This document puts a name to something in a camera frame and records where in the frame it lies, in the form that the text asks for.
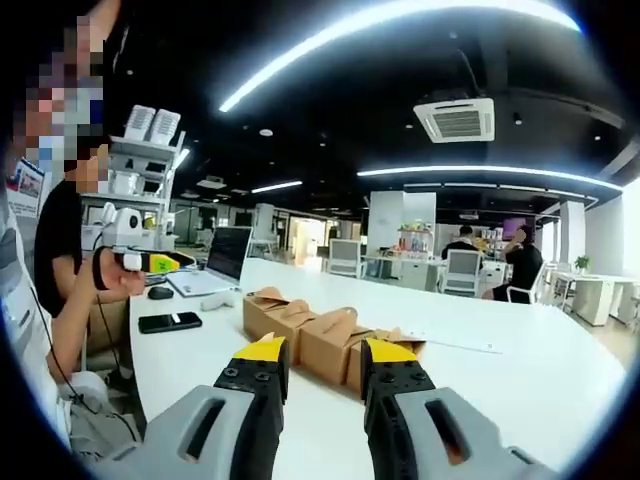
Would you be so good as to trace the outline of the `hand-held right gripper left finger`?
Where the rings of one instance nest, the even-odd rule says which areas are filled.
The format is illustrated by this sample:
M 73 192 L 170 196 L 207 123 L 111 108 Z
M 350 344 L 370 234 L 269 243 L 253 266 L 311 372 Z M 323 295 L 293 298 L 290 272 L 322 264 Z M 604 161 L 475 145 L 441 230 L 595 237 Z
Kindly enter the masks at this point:
M 272 333 L 236 352 L 212 386 L 154 418 L 143 466 L 158 479 L 270 479 L 284 427 L 289 346 Z

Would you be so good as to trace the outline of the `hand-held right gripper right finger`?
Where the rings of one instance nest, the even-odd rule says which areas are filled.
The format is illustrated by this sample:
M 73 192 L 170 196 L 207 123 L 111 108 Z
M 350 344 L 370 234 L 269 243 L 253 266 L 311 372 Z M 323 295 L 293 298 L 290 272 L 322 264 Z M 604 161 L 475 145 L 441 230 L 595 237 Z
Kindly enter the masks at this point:
M 364 428 L 377 479 L 501 479 L 497 427 L 450 388 L 434 386 L 416 355 L 361 342 Z

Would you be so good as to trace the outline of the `person's left hand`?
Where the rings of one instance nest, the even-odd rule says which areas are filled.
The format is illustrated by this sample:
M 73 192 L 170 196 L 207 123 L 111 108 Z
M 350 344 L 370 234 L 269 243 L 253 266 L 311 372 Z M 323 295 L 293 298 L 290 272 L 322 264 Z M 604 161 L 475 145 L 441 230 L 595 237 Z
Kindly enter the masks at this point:
M 94 252 L 91 268 L 98 303 L 124 301 L 143 293 L 144 273 L 124 269 L 110 248 L 100 247 Z

